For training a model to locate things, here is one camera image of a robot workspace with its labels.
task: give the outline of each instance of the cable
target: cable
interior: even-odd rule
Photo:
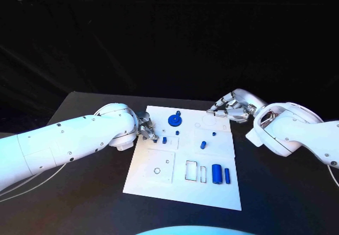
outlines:
[[[335,176],[333,176],[333,173],[332,173],[332,170],[330,170],[330,166],[329,166],[329,165],[327,165],[327,168],[329,168],[329,171],[330,171],[330,175],[332,175],[333,181],[335,181],[335,183],[336,183],[336,185],[338,185],[338,187],[339,187],[339,183],[338,183],[338,180],[335,179]]]
[[[12,192],[14,189],[17,189],[22,185],[25,185],[39,174],[36,174],[36,175],[33,175],[20,185],[17,185],[14,188],[12,188],[10,190],[7,190],[6,192],[3,192],[1,194],[0,194],[0,197],[3,196],[3,195],[6,195],[9,192]]]
[[[58,174],[58,172],[62,170],[62,168],[63,168],[65,165],[66,165],[66,163],[62,165],[62,167],[61,167],[59,170],[53,173],[53,175],[52,175],[39,185],[36,185],[32,189],[29,189],[27,191],[19,193],[19,194],[14,195],[13,197],[17,197],[17,196],[23,195],[26,192],[32,191],[32,190],[36,189],[40,185],[43,185],[43,184],[52,179],[52,177]],[[3,199],[0,202],[4,202],[6,200],[12,199],[13,197],[9,197],[9,198]]]

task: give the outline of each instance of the robotic hand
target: robotic hand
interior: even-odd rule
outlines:
[[[137,134],[157,140],[147,112],[107,104],[94,115],[62,121],[0,139],[0,191],[45,170],[78,160],[107,145],[133,147]]]
[[[226,110],[216,110],[225,105]],[[235,89],[206,111],[238,123],[254,116],[254,127],[245,137],[287,157],[303,145],[326,164],[339,168],[339,121],[323,122],[306,107],[294,103],[267,104],[254,94]]]

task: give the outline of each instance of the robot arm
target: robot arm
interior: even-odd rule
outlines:
[[[107,145],[133,147],[141,133],[156,140],[151,120],[125,104],[105,105],[94,115],[0,139],[0,190],[29,176],[95,153]]]
[[[224,104],[226,110],[216,111]],[[252,115],[254,128],[245,136],[257,147],[264,144],[277,155],[287,157],[303,145],[325,164],[339,168],[335,143],[339,121],[323,122],[306,107],[294,103],[267,105],[254,94],[237,89],[216,101],[206,113],[239,123]]]

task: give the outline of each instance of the dark table surface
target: dark table surface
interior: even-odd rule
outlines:
[[[125,103],[134,111],[146,110],[147,105],[195,110],[212,105],[196,100],[72,92],[49,124],[94,114],[114,102]],[[0,203],[0,234],[131,235],[177,225],[270,235],[338,234],[339,188],[326,166],[304,148],[287,158],[264,146],[257,148],[245,138],[251,126],[251,122],[231,122],[242,211],[123,193],[134,148],[120,152],[107,147],[69,163],[37,189]],[[55,171],[48,170],[10,195],[39,184]]]

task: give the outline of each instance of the black curtain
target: black curtain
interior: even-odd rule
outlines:
[[[320,1],[4,0],[0,29],[4,123],[43,125],[72,91],[215,101],[235,88],[339,117],[338,14]]]

